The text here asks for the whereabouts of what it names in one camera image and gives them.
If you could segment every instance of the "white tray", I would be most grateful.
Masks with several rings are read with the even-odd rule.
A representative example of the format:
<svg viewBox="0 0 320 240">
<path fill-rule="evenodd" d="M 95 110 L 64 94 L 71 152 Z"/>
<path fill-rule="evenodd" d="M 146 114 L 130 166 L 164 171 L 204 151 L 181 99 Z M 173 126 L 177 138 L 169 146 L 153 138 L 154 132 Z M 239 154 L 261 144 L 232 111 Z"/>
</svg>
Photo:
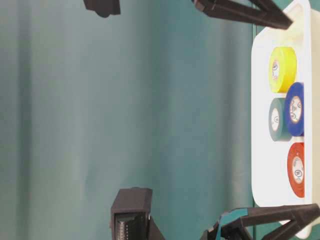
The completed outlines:
<svg viewBox="0 0 320 240">
<path fill-rule="evenodd" d="M 284 12 L 294 21 L 288 30 L 266 27 L 253 41 L 251 54 L 251 171 L 252 193 L 260 207 L 320 204 L 320 12 L 308 0 L 294 0 Z M 274 98 L 269 87 L 268 66 L 275 47 L 294 48 L 296 82 L 304 82 L 304 137 L 274 142 L 269 134 L 269 108 Z M 305 197 L 297 197 L 287 174 L 288 152 L 293 143 L 304 142 Z M 297 236 L 305 239 L 312 226 Z"/>
</svg>

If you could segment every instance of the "black clamp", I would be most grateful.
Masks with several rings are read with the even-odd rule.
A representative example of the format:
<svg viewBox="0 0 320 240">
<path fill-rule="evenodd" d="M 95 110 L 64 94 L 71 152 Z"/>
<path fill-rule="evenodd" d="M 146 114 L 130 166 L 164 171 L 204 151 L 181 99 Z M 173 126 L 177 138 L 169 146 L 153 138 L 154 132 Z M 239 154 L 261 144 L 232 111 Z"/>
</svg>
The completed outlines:
<svg viewBox="0 0 320 240">
<path fill-rule="evenodd" d="M 239 208 L 224 213 L 200 240 L 253 240 L 246 227 L 288 221 L 262 240 L 288 240 L 320 216 L 317 204 Z"/>
<path fill-rule="evenodd" d="M 231 0 L 192 0 L 192 2 L 199 11 L 211 18 L 284 30 L 293 23 L 272 0 L 250 0 L 260 10 Z"/>
</svg>

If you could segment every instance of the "circular sticker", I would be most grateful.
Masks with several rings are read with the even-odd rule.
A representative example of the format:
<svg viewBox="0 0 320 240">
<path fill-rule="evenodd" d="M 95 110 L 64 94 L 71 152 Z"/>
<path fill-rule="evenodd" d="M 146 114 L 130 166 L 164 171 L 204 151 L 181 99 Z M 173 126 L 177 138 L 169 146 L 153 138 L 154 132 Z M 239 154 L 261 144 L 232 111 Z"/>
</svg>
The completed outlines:
<svg viewBox="0 0 320 240">
<path fill-rule="evenodd" d="M 271 127 L 274 132 L 278 130 L 280 123 L 279 112 L 278 109 L 274 108 L 271 113 Z"/>
<path fill-rule="evenodd" d="M 272 78 L 274 81 L 278 81 L 280 75 L 280 66 L 278 60 L 274 60 L 272 64 Z"/>
<path fill-rule="evenodd" d="M 298 96 L 294 96 L 290 103 L 290 118 L 293 123 L 297 123 L 300 120 L 302 113 L 302 103 Z"/>
<path fill-rule="evenodd" d="M 304 180 L 304 163 L 301 158 L 296 156 L 292 162 L 293 179 L 297 184 L 301 184 Z"/>
</svg>

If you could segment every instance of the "tape roll core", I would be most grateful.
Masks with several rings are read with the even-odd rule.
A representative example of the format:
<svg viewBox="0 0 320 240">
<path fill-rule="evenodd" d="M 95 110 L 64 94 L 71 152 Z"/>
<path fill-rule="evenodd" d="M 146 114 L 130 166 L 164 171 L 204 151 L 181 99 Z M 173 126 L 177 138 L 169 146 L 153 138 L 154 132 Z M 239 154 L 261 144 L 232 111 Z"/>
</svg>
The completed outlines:
<svg viewBox="0 0 320 240">
<path fill-rule="evenodd" d="M 285 123 L 285 98 L 272 100 L 269 109 L 269 133 L 273 141 L 289 141 L 292 135 Z"/>
<path fill-rule="evenodd" d="M 288 153 L 287 174 L 294 194 L 299 198 L 305 197 L 305 145 L 303 142 L 294 143 Z"/>
<path fill-rule="evenodd" d="M 286 93 L 295 82 L 297 57 L 292 47 L 276 47 L 269 61 L 269 84 L 274 93 Z"/>
</svg>

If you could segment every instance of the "teal backdrop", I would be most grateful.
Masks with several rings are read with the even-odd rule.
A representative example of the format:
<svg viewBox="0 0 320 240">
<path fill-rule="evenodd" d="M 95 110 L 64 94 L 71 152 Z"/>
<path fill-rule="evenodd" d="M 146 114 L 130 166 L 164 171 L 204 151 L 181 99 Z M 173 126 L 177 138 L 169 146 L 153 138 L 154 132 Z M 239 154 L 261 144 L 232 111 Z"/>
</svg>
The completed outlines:
<svg viewBox="0 0 320 240">
<path fill-rule="evenodd" d="M 168 240 L 253 205 L 252 26 L 190 0 L 121 11 L 1 2 L 0 239 L 109 240 L 119 188 L 154 190 Z"/>
</svg>

